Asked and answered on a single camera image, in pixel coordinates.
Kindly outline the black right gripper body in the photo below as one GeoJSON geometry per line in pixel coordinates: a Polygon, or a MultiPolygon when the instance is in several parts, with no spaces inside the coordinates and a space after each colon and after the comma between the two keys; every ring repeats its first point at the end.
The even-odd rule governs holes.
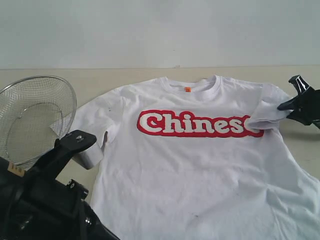
{"type": "Polygon", "coordinates": [[[292,112],[287,116],[304,126],[315,125],[320,128],[320,90],[309,87],[292,99],[292,112]]]}

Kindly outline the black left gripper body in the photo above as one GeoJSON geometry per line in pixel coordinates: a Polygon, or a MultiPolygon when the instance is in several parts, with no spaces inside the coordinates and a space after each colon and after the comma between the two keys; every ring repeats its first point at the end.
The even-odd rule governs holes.
{"type": "Polygon", "coordinates": [[[88,190],[41,175],[18,176],[0,160],[0,238],[2,240],[116,240],[86,202],[88,190]]]}

